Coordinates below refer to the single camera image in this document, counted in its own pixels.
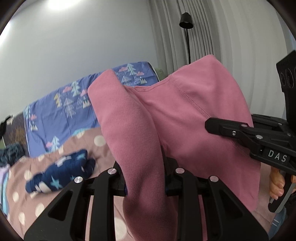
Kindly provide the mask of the person's right hand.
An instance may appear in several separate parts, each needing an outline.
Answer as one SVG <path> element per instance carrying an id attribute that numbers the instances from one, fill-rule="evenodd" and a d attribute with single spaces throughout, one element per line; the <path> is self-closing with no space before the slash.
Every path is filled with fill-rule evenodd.
<path id="1" fill-rule="evenodd" d="M 270 168 L 269 174 L 269 196 L 278 200 L 284 194 L 285 178 L 280 170 L 275 167 Z"/>

